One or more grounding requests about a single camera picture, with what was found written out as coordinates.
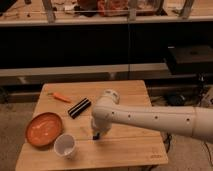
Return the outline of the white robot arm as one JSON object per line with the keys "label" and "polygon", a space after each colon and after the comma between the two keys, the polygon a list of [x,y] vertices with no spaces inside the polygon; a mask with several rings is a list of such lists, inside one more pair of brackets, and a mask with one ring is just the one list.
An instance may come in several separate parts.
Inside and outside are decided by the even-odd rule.
{"label": "white robot arm", "polygon": [[92,108],[93,135],[105,133],[112,123],[168,132],[213,143],[213,109],[202,107],[145,107],[119,104],[120,96],[106,89]]}

